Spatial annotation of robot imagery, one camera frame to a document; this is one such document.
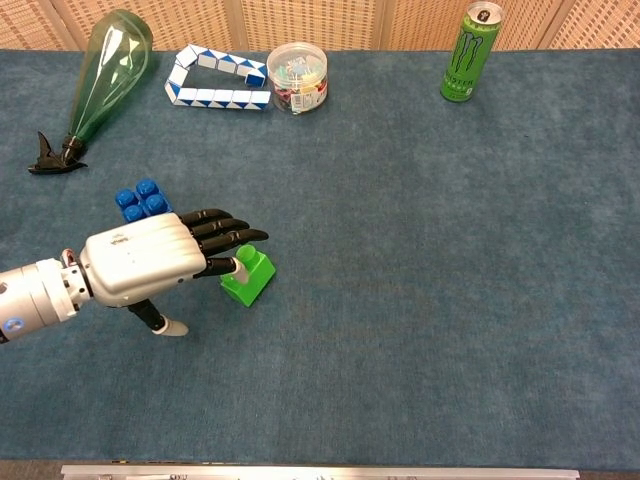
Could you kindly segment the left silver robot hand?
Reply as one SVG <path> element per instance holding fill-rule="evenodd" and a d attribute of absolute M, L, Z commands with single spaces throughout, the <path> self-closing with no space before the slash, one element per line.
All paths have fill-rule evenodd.
<path fill-rule="evenodd" d="M 180 337 L 188 326 L 162 314 L 151 298 L 185 281 L 242 273 L 239 259 L 222 254 L 268 238 L 224 210 L 170 212 L 88 237 L 80 263 L 98 303 L 127 308 L 156 335 Z"/>

